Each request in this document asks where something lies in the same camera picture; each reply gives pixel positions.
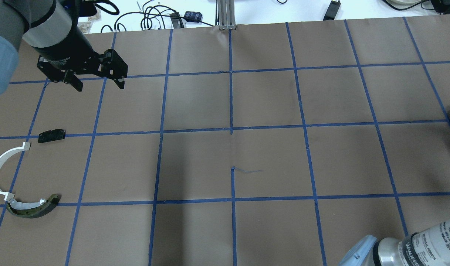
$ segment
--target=grid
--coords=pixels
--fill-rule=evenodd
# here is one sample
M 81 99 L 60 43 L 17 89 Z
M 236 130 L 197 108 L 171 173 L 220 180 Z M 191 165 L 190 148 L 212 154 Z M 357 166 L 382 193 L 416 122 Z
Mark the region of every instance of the grid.
M 165 74 L 152 74 L 152 75 L 135 75 L 135 76 L 128 76 L 127 79 L 134 79 L 134 78 L 143 78 L 143 77 L 164 77 L 164 93 L 163 93 L 163 101 L 162 101 L 162 111 L 161 111 L 161 124 L 160 124 L 160 130 L 159 131 L 147 131 L 147 132 L 110 132 L 110 133 L 97 133 L 97 125 L 98 125 L 98 119 L 101 111 L 102 106 L 102 99 L 105 91 L 105 85 L 106 85 L 106 79 L 103 78 L 84 78 L 81 80 L 94 80 L 94 79 L 100 79 L 103 80 L 103 86 L 102 91 L 99 98 L 98 108 L 97 108 L 97 114 L 95 119 L 95 124 L 93 128 L 92 133 L 78 133 L 78 134 L 67 134 L 66 138 L 71 137 L 91 137 L 91 143 L 88 151 L 88 157 L 86 161 L 86 167 L 83 175 L 83 180 L 81 183 L 81 190 L 80 194 L 78 196 L 77 202 L 61 202 L 59 204 L 59 207 L 76 207 L 74 222 L 72 225 L 71 230 L 71 236 L 70 236 L 70 242 L 69 247 L 67 251 L 66 261 L 65 265 L 69 264 L 72 244 L 76 232 L 76 225 L 77 225 L 77 219 L 78 219 L 78 213 L 81 207 L 83 206 L 104 206 L 104 205 L 152 205 L 152 221 L 151 221 L 151 229 L 150 229 L 150 240 L 149 240 L 149 265 L 152 264 L 152 249 L 154 246 L 154 232 L 155 232 L 155 221 L 156 221 L 156 209 L 158 204 L 193 204 L 193 203 L 201 203 L 201 202 L 231 202 L 232 204 L 232 243 L 233 243 L 233 264 L 237 265 L 237 235 L 236 235 L 236 202 L 242 202 L 242 201 L 279 201 L 279 200 L 313 200 L 315 202 L 315 214 L 316 214 L 316 223 L 317 223 L 317 229 L 318 229 L 318 238 L 319 238 L 319 244 L 321 248 L 321 256 L 322 261 L 324 265 L 327 265 L 326 262 L 326 255 L 325 255 L 325 247 L 324 247 L 324 239 L 322 234 L 322 226 L 321 226 L 321 220 L 320 220 L 320 213 L 319 213 L 319 205 L 318 201 L 322 199 L 350 199 L 350 198 L 394 198 L 397 204 L 397 210 L 399 211 L 400 216 L 400 222 L 402 224 L 402 228 L 404 230 L 404 234 L 407 236 L 409 234 L 406 226 L 406 222 L 404 219 L 404 213 L 401 208 L 401 204 L 399 199 L 401 197 L 422 197 L 422 196 L 437 196 L 437 195 L 450 195 L 450 192 L 412 192 L 412 193 L 400 193 L 397 192 L 397 188 L 392 176 L 392 170 L 389 165 L 388 156 L 386 153 L 386 149 L 384 146 L 384 141 L 382 138 L 382 134 L 380 132 L 379 125 L 398 125 L 398 124 L 404 124 L 404 123 L 448 123 L 450 126 L 450 119 L 445 113 L 444 105 L 442 103 L 442 100 L 437 92 L 436 86 L 434 85 L 434 82 L 432 81 L 432 78 L 427 70 L 426 65 L 430 64 L 450 64 L 450 61 L 436 61 L 436 62 L 425 62 L 421 56 L 421 52 L 419 51 L 419 48 L 417 46 L 416 40 L 414 39 L 414 36 L 411 32 L 411 29 L 409 27 L 409 24 L 407 23 L 406 18 L 403 18 L 404 24 L 407 28 L 407 31 L 409 32 L 409 35 L 411 37 L 411 40 L 414 44 L 414 47 L 416 49 L 417 55 L 419 56 L 420 62 L 409 62 L 409 63 L 396 63 L 396 64 L 360 64 L 360 61 L 358 59 L 358 54 L 355 49 L 355 44 L 353 43 L 352 34 L 350 32 L 350 29 L 348 27 L 348 23 L 345 20 L 345 28 L 348 34 L 348 37 L 350 39 L 350 44 L 355 56 L 356 64 L 354 65 L 340 65 L 340 66 L 315 66 L 315 67 L 297 67 L 296 64 L 296 58 L 294 54 L 294 47 L 292 44 L 292 37 L 291 32 L 289 30 L 289 24 L 286 23 L 286 29 L 287 29 L 287 35 L 289 38 L 289 47 L 291 51 L 291 57 L 292 57 L 292 63 L 293 68 L 279 68 L 279 69 L 247 69 L 247 70 L 233 70 L 233 61 L 232 61 L 232 35 L 233 31 L 229 31 L 229 70 L 228 71 L 212 71 L 212 72 L 193 72 L 193 73 L 182 73 L 182 74 L 170 74 L 169 73 L 169 63 L 170 63 L 170 54 L 171 54 L 171 44 L 172 44 L 172 38 L 173 38 L 173 30 L 170 31 L 169 34 L 169 45 L 168 45 L 168 55 L 167 55 L 167 65 L 166 65 L 166 72 Z M 112 48 L 115 47 L 115 40 L 116 40 L 116 33 L 113 36 L 113 43 L 111 45 Z M 403 65 L 421 65 L 424 69 L 424 72 L 430 82 L 431 88 L 433 89 L 433 92 L 437 98 L 437 101 L 441 107 L 442 112 L 445 115 L 445 119 L 438 119 L 438 120 L 420 120 L 420 121 L 390 121 L 390 122 L 379 122 L 376 118 L 375 111 L 372 105 L 372 101 L 370 98 L 370 93 L 368 91 L 365 76 L 363 74 L 362 69 L 368 68 L 368 67 L 377 67 L 377 66 L 403 66 Z M 371 110 L 372 114 L 372 122 L 355 122 L 355 123 L 316 123 L 316 124 L 307 124 L 304 110 L 302 107 L 302 99 L 301 99 L 301 91 L 300 91 L 300 85 L 299 85 L 299 77 L 298 77 L 298 70 L 303 69 L 332 69 L 332 68 L 357 68 L 361 77 L 361 81 L 363 84 L 363 87 L 365 89 L 365 94 L 368 100 L 368 104 Z M 294 77 L 297 87 L 297 97 L 299 102 L 299 108 L 300 108 L 300 115 L 301 115 L 301 121 L 302 124 L 300 125 L 284 125 L 284 126 L 249 126 L 249 127 L 235 127 L 233 126 L 233 74 L 235 73 L 242 73 L 242 72 L 263 72 L 263 71 L 294 71 Z M 168 89 L 168 79 L 170 76 L 183 76 L 183 75 L 213 75 L 213 74 L 223 74 L 227 73 L 229 74 L 229 81 L 230 81 L 230 126 L 224 127 L 224 128 L 198 128 L 198 129 L 179 129 L 179 130 L 164 130 L 164 114 L 165 114 L 165 107 L 166 107 L 166 96 L 167 96 L 167 89 Z M 39 107 L 41 105 L 41 102 L 43 100 L 43 95 L 45 92 L 46 87 L 49 84 L 48 80 L 45 81 L 21 81 L 21 82 L 12 82 L 12 84 L 24 84 L 24 83 L 43 83 L 43 89 L 41 92 L 41 95 L 39 97 L 39 101 L 37 103 L 37 108 L 34 112 L 34 116 L 31 122 L 31 126 L 29 128 L 28 134 L 26 136 L 4 136 L 0 137 L 0 140 L 3 139 L 25 139 L 25 141 L 29 141 L 30 139 L 37 138 L 36 135 L 32 135 L 32 130 L 34 126 L 34 122 L 37 117 L 37 113 L 39 111 Z M 392 193 L 390 194 L 365 194 L 365 195 L 318 195 L 316 185 L 315 185 L 315 179 L 313 174 L 313 167 L 312 167 L 312 156 L 311 156 L 311 143 L 309 143 L 308 133 L 307 129 L 310 127 L 335 127 L 335 126 L 363 126 L 363 125 L 372 125 L 375 126 L 380 148 L 384 156 L 384 161 L 386 164 L 387 172 L 389 174 L 389 179 L 392 185 Z M 235 167 L 232 167 L 230 169 L 230 179 L 231 179 L 231 197 L 230 198 L 210 198 L 210 199 L 193 199 L 193 200 L 164 200 L 160 201 L 158 200 L 158 189 L 159 189 L 159 173 L 160 173 L 160 167 L 161 167 L 161 153 L 162 153 L 162 144 L 163 144 L 163 137 L 164 134 L 168 133 L 185 133 L 185 132 L 208 132 L 208 131 L 230 131 L 232 134 L 235 130 L 255 130 L 255 129 L 277 129 L 277 128 L 302 128 L 303 134 L 304 134 L 304 141 L 305 141 L 305 147 L 306 147 L 306 153 L 308 158 L 308 165 L 309 165 L 309 171 L 310 171 L 310 177 L 311 177 L 311 186 L 312 186 L 312 196 L 302 196 L 302 197 L 235 197 Z M 124 134 L 159 134 L 159 153 L 158 153 L 158 160 L 157 160 L 157 171 L 156 171 L 156 180 L 155 180 L 155 189 L 154 189 L 154 199 L 151 201 L 128 201 L 128 202 L 83 202 L 82 196 L 83 196 L 83 190 L 85 187 L 86 179 L 87 179 L 87 173 L 88 173 L 88 167 L 90 164 L 90 158 L 94 146 L 94 141 L 96 136 L 107 136 L 107 135 L 124 135 Z M 16 179 L 17 174 L 19 172 L 19 168 L 21 166 L 22 160 L 24 157 L 24 152 L 22 152 L 19 162 L 17 164 L 17 168 L 15 171 L 15 175 L 13 177 L 12 183 L 10 185 L 10 192 L 12 191 Z M 2 209 L 2 213 L 0 216 L 0 228 L 3 223 L 3 218 L 6 213 L 6 208 L 4 205 L 0 205 L 0 208 Z

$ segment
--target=metal leg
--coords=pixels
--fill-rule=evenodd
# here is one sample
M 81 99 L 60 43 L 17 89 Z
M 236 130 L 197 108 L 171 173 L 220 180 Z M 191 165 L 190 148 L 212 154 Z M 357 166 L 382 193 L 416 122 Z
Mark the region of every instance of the metal leg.
M 218 27 L 221 30 L 236 29 L 235 0 L 217 0 Z

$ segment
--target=white background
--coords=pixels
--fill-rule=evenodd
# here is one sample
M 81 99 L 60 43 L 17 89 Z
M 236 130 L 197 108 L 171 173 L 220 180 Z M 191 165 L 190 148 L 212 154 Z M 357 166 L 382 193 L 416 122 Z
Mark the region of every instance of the white background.
M 340 0 L 341 6 L 336 20 L 352 20 L 358 18 L 374 17 L 412 17 L 425 15 L 438 15 L 433 10 L 423 10 L 420 5 L 406 11 L 397 11 L 388 7 L 381 0 Z M 120 15 L 127 12 L 140 11 L 135 0 L 112 0 L 120 9 Z M 146 1 L 138 1 L 142 6 Z M 196 11 L 203 14 L 203 21 L 215 24 L 215 0 L 153 0 L 147 6 L 165 5 L 177 10 L 182 16 L 186 11 Z M 285 4 L 279 4 L 276 0 L 235 0 L 235 20 L 237 24 L 266 24 L 296 21 L 322 20 L 330 0 L 288 0 Z M 432 8 L 430 2 L 424 7 Z M 112 16 L 101 12 L 101 20 L 95 21 L 90 33 L 99 33 L 103 25 L 113 27 L 119 16 Z M 128 31 L 141 30 L 140 21 L 143 15 L 131 14 L 120 19 Z M 164 17 L 167 28 L 171 28 L 170 19 Z M 159 24 L 154 20 L 154 27 Z M 204 27 L 198 23 L 186 23 L 186 27 Z

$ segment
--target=white curved bracket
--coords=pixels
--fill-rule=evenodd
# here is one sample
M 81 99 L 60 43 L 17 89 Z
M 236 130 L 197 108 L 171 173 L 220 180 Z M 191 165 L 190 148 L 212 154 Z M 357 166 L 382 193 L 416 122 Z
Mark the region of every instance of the white curved bracket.
M 1 167 L 3 166 L 3 164 L 13 155 L 15 155 L 16 153 L 20 153 L 24 150 L 29 150 L 29 148 L 31 147 L 30 143 L 27 142 L 23 142 L 23 146 L 21 147 L 17 147 L 17 148 L 12 148 L 11 150 L 6 151 L 5 153 L 3 153 L 0 156 L 0 170 Z M 5 195 L 5 201 L 11 201 L 14 199 L 15 195 L 10 193 L 10 192 L 4 192 L 1 190 L 0 188 L 0 194 L 1 195 Z

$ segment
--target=dark green curved part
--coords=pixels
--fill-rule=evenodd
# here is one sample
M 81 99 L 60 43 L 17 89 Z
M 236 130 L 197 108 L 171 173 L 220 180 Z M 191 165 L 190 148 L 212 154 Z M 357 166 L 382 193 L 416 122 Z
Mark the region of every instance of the dark green curved part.
M 7 203 L 6 209 L 8 210 L 8 212 L 10 212 L 10 214 L 13 214 L 14 216 L 17 216 L 17 217 L 29 218 L 29 219 L 39 218 L 39 217 L 42 217 L 42 216 L 48 214 L 50 211 L 54 210 L 54 208 L 57 206 L 57 204 L 59 204 L 60 199 L 61 199 L 61 197 L 59 195 L 52 194 L 46 203 L 44 203 L 41 206 L 36 207 L 36 208 L 27 209 L 27 210 L 17 210 L 17 209 L 13 209 L 11 207 L 10 203 Z

